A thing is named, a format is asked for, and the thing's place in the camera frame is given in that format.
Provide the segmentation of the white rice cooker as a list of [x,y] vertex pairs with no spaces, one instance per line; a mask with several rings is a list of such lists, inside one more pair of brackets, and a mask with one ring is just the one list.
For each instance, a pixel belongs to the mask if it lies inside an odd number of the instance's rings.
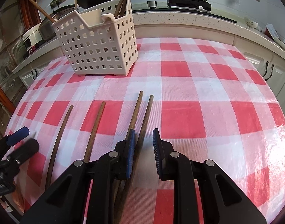
[[23,35],[23,42],[25,49],[27,51],[30,50],[35,44],[42,41],[42,36],[39,32],[40,23],[30,28],[26,33]]

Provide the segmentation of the red white checkered tablecloth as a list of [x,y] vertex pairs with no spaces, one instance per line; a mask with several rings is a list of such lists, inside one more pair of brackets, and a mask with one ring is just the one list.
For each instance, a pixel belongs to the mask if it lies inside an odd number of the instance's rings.
[[272,90],[233,46],[188,38],[143,38],[127,76],[77,76],[66,57],[49,63],[20,100],[6,132],[26,126],[40,147],[15,182],[28,210],[45,188],[57,134],[70,106],[53,178],[82,159],[103,101],[91,160],[124,140],[140,91],[139,132],[154,96],[122,223],[172,223],[173,183],[156,171],[152,132],[189,159],[215,161],[271,223],[285,205],[285,117]]

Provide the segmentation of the white perforated utensil basket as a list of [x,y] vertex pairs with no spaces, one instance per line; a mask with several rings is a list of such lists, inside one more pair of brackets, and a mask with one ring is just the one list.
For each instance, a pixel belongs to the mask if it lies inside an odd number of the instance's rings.
[[77,75],[126,76],[138,58],[131,0],[125,15],[114,17],[112,0],[79,13],[73,10],[52,24],[64,55]]

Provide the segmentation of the white lower cabinets with countertop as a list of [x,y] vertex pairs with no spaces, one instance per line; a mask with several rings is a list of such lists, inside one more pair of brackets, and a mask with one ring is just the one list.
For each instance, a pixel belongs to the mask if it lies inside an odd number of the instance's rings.
[[[266,35],[256,32],[256,29],[240,26],[233,20],[226,20],[214,14],[197,13],[197,11],[180,11],[172,9],[142,9],[128,12],[132,18],[134,38],[193,38],[204,39],[235,46],[255,66],[264,81],[268,84],[275,96],[278,96],[285,84],[285,50],[280,49],[283,42],[274,38],[272,42]],[[29,88],[35,78],[53,59],[64,56],[64,46],[54,37],[39,47],[32,55],[26,58],[13,73],[18,75],[24,85]],[[98,62],[92,57],[84,55],[87,72],[77,72],[77,75],[115,75],[123,76],[122,68],[94,69]],[[27,84],[23,75],[33,76],[32,82]]]

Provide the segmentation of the red and white packet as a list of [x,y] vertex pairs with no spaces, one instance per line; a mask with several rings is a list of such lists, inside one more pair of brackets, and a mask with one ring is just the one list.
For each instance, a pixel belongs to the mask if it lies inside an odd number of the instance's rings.
[[280,37],[272,24],[266,24],[264,34],[273,39],[274,41],[280,40]]

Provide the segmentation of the small white ceramic cup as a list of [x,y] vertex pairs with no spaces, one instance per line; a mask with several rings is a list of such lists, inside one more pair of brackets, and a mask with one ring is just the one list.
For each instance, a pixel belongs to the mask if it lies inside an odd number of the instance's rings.
[[247,17],[244,17],[244,20],[245,20],[245,23],[248,27],[250,28],[254,28],[254,29],[257,29],[259,27],[259,24]]

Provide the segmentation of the black glass gas stove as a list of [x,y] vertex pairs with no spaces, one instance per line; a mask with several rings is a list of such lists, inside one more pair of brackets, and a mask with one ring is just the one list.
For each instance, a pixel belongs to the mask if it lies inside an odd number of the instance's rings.
[[143,12],[184,12],[209,16],[236,24],[237,20],[211,11],[211,4],[206,0],[167,0],[165,2],[147,1],[132,5],[134,13]]

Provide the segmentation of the wooden glass door frame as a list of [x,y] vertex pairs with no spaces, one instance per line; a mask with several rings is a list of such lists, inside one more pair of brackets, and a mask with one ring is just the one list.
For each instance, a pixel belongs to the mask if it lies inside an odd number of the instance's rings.
[[0,9],[0,103],[9,114],[26,91],[13,72],[26,57],[23,35],[40,22],[39,12],[29,0],[6,0]]

